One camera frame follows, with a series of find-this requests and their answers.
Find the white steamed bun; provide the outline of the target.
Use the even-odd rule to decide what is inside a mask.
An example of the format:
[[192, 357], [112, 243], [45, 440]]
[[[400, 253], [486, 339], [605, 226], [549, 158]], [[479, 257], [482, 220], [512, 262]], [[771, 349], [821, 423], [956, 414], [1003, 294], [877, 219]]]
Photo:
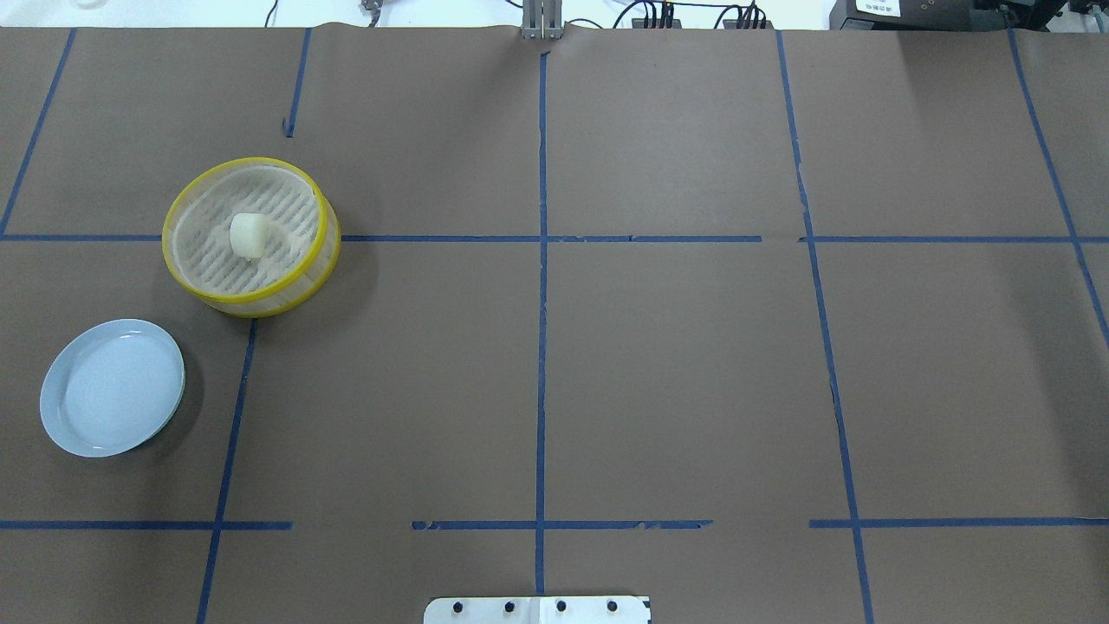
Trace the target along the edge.
[[269, 241], [269, 221], [258, 213], [234, 214], [230, 221], [228, 241], [235, 257], [244, 260], [262, 259]]

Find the yellow rimmed bamboo steamer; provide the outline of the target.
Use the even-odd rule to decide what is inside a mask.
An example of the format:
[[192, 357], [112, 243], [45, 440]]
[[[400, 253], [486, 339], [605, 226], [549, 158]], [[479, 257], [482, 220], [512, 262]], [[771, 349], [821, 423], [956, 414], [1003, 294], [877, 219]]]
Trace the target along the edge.
[[[234, 214], [269, 221], [262, 259], [230, 248]], [[164, 218], [161, 250], [171, 276], [208, 307], [266, 317], [297, 307], [328, 280], [340, 255], [340, 222], [321, 187], [281, 158], [233, 158], [199, 175]]]

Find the black equipment box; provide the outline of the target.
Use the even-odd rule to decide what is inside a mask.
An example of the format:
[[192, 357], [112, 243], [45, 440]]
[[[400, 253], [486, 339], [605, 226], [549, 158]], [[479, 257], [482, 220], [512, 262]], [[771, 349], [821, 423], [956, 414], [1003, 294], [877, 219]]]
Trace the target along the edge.
[[1001, 1], [836, 1], [828, 12], [831, 31], [988, 32], [1017, 23]]

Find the light blue plate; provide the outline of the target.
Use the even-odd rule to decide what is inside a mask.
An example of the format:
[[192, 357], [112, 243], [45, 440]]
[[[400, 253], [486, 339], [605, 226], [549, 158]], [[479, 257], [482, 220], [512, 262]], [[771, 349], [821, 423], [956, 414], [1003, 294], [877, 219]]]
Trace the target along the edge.
[[41, 424], [68, 453], [114, 457], [170, 422], [185, 383], [181, 348], [157, 324], [101, 323], [67, 344], [48, 368], [39, 398]]

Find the aluminium frame post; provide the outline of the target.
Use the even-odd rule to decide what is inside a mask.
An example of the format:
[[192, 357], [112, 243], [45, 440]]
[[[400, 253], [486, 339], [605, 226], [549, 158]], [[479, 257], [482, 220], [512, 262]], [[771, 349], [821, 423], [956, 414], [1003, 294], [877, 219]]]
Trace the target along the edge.
[[523, 40], [558, 40], [564, 33], [562, 0], [522, 0]]

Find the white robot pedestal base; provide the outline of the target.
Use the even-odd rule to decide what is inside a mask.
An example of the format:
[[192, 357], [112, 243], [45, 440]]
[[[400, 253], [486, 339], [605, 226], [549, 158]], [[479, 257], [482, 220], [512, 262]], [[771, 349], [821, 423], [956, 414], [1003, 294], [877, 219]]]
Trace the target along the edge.
[[650, 599], [634, 595], [440, 597], [424, 623], [651, 623]]

